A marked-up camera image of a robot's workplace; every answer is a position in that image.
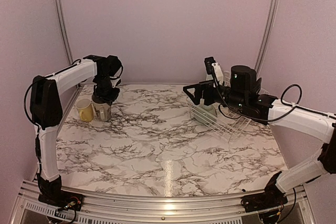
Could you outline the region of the beige patterned mug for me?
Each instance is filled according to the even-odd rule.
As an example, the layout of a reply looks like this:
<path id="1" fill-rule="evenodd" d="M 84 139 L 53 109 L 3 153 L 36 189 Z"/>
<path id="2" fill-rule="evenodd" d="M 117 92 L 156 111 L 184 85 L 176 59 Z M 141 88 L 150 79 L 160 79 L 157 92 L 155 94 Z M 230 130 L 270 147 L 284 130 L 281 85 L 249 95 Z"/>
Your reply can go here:
<path id="1" fill-rule="evenodd" d="M 106 122 L 111 119 L 111 105 L 103 102 L 94 95 L 91 96 L 96 117 L 99 121 Z"/>

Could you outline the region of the yellow mug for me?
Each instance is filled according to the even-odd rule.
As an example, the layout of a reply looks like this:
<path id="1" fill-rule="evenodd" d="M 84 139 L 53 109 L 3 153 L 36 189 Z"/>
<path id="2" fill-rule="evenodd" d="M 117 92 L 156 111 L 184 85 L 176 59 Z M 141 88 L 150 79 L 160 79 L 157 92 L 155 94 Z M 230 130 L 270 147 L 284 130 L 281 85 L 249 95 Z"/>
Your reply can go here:
<path id="1" fill-rule="evenodd" d="M 79 118 L 83 122 L 91 122 L 94 119 L 94 112 L 89 99 L 81 99 L 76 102 L 75 107 L 78 111 Z"/>

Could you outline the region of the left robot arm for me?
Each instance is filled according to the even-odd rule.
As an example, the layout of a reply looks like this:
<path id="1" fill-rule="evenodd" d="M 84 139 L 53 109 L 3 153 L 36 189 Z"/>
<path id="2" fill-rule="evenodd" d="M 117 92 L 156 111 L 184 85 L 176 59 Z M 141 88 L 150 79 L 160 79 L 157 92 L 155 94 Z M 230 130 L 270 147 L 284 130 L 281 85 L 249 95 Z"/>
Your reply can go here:
<path id="1" fill-rule="evenodd" d="M 40 202 L 62 209 L 80 210 L 83 195 L 62 189 L 57 167 L 56 139 L 63 118 L 60 96 L 80 83 L 92 79 L 93 97 L 111 105 L 119 95 L 123 65 L 117 56 L 88 55 L 70 66 L 47 76 L 35 76 L 26 90 L 30 104 L 24 111 L 35 129 L 35 153 L 38 160 L 37 181 Z"/>

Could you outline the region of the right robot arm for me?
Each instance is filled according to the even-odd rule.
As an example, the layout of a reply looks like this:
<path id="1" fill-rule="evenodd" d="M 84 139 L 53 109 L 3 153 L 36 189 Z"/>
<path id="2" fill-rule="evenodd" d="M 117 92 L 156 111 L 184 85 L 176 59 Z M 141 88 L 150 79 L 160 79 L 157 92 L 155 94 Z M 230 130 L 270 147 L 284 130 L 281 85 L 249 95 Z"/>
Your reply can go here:
<path id="1" fill-rule="evenodd" d="M 322 175 L 335 174 L 335 115 L 288 103 L 282 98 L 259 94 L 261 79 L 248 66 L 236 65 L 230 71 L 230 85 L 220 81 L 222 70 L 213 62 L 206 64 L 211 80 L 184 86 L 183 91 L 198 105 L 219 103 L 235 113 L 264 125 L 282 126 L 313 136 L 323 142 L 321 150 L 298 165 L 274 174 L 263 193 L 247 195 L 242 205 L 247 211 L 287 203 L 286 192 Z"/>

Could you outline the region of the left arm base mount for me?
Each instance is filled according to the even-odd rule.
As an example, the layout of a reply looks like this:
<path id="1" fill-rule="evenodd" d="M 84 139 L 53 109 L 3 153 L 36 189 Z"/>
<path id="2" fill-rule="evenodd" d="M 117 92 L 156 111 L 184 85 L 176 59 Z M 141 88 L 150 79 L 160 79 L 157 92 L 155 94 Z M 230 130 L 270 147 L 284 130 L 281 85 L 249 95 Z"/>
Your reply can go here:
<path id="1" fill-rule="evenodd" d="M 58 207 L 59 211 L 73 209 L 80 211 L 83 203 L 83 195 L 61 190 L 53 195 L 40 193 L 38 200 L 40 202 Z"/>

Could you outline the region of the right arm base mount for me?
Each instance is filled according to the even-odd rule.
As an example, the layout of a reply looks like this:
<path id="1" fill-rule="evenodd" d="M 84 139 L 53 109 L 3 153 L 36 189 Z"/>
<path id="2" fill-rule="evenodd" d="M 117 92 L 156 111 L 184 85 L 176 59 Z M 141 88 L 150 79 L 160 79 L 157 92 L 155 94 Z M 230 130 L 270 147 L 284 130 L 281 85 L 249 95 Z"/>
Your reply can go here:
<path id="1" fill-rule="evenodd" d="M 287 196 L 284 194 L 263 192 L 243 196 L 240 204 L 244 207 L 245 212 L 253 212 L 283 206 L 287 202 Z"/>

